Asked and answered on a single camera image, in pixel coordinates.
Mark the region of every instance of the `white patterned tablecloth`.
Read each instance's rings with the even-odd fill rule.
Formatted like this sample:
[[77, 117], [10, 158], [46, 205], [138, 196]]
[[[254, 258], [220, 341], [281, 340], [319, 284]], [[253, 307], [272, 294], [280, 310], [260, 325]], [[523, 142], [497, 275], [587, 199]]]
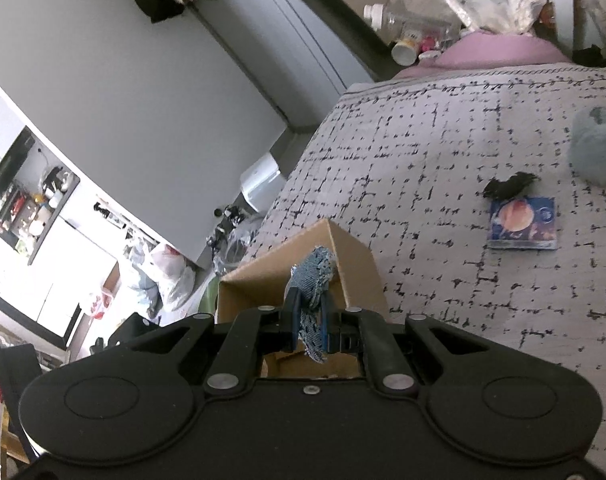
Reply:
[[[606, 106], [606, 69], [570, 64], [350, 89], [321, 124], [254, 243], [334, 219], [377, 262], [389, 320], [425, 313], [560, 363], [598, 389], [588, 458], [606, 472], [606, 190], [568, 167], [577, 111]], [[486, 248], [490, 178], [541, 177], [557, 251]]]

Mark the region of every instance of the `screw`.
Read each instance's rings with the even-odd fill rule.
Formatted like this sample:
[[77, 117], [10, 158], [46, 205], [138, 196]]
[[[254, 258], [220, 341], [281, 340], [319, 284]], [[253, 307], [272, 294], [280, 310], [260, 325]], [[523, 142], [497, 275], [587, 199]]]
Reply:
[[238, 384], [238, 377], [232, 374], [214, 374], [208, 379], [208, 386], [215, 390], [229, 390]]
[[391, 374], [383, 378], [383, 385], [391, 390], [406, 390], [414, 386], [414, 379], [405, 374]]
[[316, 395], [321, 393], [321, 388], [314, 386], [313, 384], [309, 384], [303, 388], [303, 393], [306, 395]]

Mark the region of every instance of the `cardboard box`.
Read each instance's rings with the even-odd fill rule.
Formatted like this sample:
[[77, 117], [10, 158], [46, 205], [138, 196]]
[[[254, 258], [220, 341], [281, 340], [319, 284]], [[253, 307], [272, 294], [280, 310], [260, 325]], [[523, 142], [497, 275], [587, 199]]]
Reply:
[[[321, 219], [267, 254], [223, 277], [219, 285], [219, 322], [234, 321], [239, 312], [261, 305], [281, 306], [291, 268], [317, 246], [336, 254], [337, 276], [329, 291], [339, 309], [360, 306], [387, 316], [387, 302], [381, 278], [369, 249], [338, 225]], [[355, 357], [333, 354], [317, 364], [302, 353], [279, 352], [266, 356], [270, 377], [357, 377], [361, 375]]]

